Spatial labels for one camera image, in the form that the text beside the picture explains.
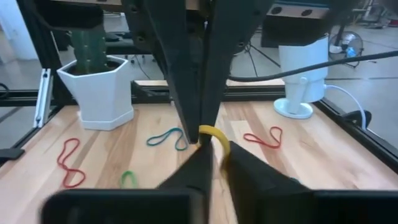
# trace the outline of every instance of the white cable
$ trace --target white cable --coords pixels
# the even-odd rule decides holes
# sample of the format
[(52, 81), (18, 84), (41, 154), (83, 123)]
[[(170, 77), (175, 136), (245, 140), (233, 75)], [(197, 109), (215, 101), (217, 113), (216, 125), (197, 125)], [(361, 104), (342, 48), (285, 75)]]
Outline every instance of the white cable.
[(343, 89), (342, 87), (339, 86), (335, 86), (335, 85), (326, 85), (326, 89), (327, 88), (335, 88), (337, 90), (340, 90), (344, 93), (346, 93), (347, 95), (349, 95), (354, 101), (355, 103), (358, 105), (359, 111), (361, 112), (361, 117), (362, 117), (362, 129), (366, 130), (366, 117), (365, 117), (365, 110), (363, 110), (362, 106), (359, 104), (358, 100), (356, 100), (356, 98), (349, 93), (347, 90)]

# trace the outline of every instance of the white wall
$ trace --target white wall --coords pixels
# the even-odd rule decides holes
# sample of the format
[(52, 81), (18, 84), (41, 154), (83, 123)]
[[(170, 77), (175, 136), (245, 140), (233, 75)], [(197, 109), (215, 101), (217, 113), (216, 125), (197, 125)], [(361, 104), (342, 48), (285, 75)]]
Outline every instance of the white wall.
[(18, 59), (37, 59), (16, 0), (0, 0), (0, 24)]

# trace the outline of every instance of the green cactus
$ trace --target green cactus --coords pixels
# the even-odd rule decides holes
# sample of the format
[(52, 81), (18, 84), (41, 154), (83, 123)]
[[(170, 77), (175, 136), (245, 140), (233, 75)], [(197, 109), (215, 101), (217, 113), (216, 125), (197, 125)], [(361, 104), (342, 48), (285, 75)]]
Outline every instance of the green cactus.
[(76, 57), (74, 75), (107, 72), (105, 29), (101, 24), (90, 30), (73, 30), (71, 42)]

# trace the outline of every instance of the white hexagonal planter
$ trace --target white hexagonal planter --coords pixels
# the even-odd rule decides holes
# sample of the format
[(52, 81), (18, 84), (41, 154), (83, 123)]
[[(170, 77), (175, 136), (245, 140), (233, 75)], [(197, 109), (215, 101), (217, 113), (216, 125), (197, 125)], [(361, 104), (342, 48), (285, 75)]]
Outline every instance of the white hexagonal planter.
[(109, 72), (74, 76), (67, 71), (76, 64), (75, 60), (57, 70), (80, 107), (80, 121), (85, 129), (109, 131), (134, 116), (129, 62), (113, 56), (107, 58), (120, 66)]

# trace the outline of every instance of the teal rubber band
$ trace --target teal rubber band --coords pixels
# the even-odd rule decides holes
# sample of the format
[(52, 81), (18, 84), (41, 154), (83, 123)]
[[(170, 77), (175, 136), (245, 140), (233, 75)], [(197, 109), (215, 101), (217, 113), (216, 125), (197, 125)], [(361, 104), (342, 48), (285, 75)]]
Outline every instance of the teal rubber band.
[(130, 177), (132, 187), (137, 188), (138, 187), (137, 178), (134, 175), (133, 171), (129, 171), (129, 170), (123, 172), (123, 174), (120, 178), (120, 188), (121, 189), (125, 188), (124, 183), (125, 183), (127, 177)]
[[(184, 132), (182, 131), (181, 128), (172, 128), (168, 131), (166, 131), (165, 133), (158, 135), (158, 136), (153, 136), (150, 137), (147, 140), (147, 146), (158, 146), (159, 144), (162, 144), (173, 132), (178, 132), (180, 133), (180, 136), (178, 137), (178, 139), (176, 140), (175, 144), (174, 144), (174, 148), (177, 151), (184, 151), (186, 149), (188, 149), (188, 142), (187, 140), (184, 138)], [(185, 146), (184, 147), (178, 147), (178, 143), (180, 141), (184, 141)]]

